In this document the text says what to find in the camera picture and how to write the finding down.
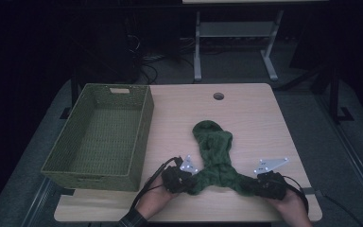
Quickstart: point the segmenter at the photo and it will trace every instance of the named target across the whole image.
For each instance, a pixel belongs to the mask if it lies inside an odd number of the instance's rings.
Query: human hand
[[[263,198],[270,203],[282,215],[284,221],[292,227],[310,227],[312,226],[302,199],[292,190],[287,189],[285,198],[282,201]]]
[[[150,219],[152,216],[158,214],[172,199],[179,196],[179,194],[168,192],[163,184],[162,176],[159,175],[150,186],[153,189],[147,191],[138,201],[135,209],[145,219]]]

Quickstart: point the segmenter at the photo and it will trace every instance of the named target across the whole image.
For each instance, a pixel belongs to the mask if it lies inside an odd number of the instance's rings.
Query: table leg
[[[276,35],[278,34],[279,25],[282,21],[283,10],[279,10],[275,22],[272,26],[272,30],[269,35],[269,43],[265,50],[261,50],[261,56],[264,61],[264,64],[268,70],[268,74],[271,80],[278,80],[278,76],[276,75],[275,69],[273,68],[272,61],[270,60],[270,52],[272,50],[273,44],[275,43]]]
[[[194,81],[201,81],[201,59],[199,58],[199,11],[196,21],[196,52],[194,53]]]

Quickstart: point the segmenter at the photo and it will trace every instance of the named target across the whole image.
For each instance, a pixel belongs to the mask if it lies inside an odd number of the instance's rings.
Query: green sock
[[[248,185],[254,179],[237,173],[232,167],[229,156],[233,140],[232,134],[209,120],[199,122],[193,128],[193,134],[199,142],[199,152],[204,169],[193,176],[197,184],[187,193],[197,195],[205,187],[216,185],[230,187],[243,196],[252,196],[253,190]]]

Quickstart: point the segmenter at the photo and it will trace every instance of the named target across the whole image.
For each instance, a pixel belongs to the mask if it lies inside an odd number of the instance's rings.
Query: wicker basket
[[[137,191],[153,108],[149,86],[87,84],[42,173],[67,188]]]

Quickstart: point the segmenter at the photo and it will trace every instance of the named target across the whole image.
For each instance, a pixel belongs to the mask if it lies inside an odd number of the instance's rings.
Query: table surface
[[[141,185],[171,157],[191,155],[202,169],[192,129],[213,120],[233,134],[230,156],[237,172],[256,178],[260,159],[287,157],[275,171],[311,187],[271,88],[267,84],[151,85],[155,108],[147,142]],[[215,100],[222,93],[223,100]],[[58,221],[118,221],[127,214],[134,192],[77,189],[62,195]],[[307,195],[309,217],[322,212],[315,195]],[[258,197],[242,197],[230,188],[209,186],[197,196],[180,194],[151,221],[277,221],[278,212]]]

